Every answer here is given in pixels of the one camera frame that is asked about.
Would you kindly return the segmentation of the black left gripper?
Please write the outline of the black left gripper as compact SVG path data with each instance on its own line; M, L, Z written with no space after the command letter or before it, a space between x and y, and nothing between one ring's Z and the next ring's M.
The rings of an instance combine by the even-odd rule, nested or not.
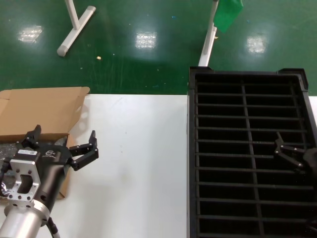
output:
M92 131L88 143L70 148L65 145L38 143L41 131L41 126L38 124L34 130L26 133L21 142L24 149L18 149L15 159L35 162L40 186L33 199L41 202L51 211L70 165L74 171L82 169L99 157L99 150L95 130Z

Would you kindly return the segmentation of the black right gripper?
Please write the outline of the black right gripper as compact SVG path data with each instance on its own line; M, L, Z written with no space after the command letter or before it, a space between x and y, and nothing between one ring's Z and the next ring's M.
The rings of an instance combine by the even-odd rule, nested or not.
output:
M277 132L274 156L287 162L298 173L307 172L307 165L312 171L317 170L317 149L308 150L286 145L280 132Z

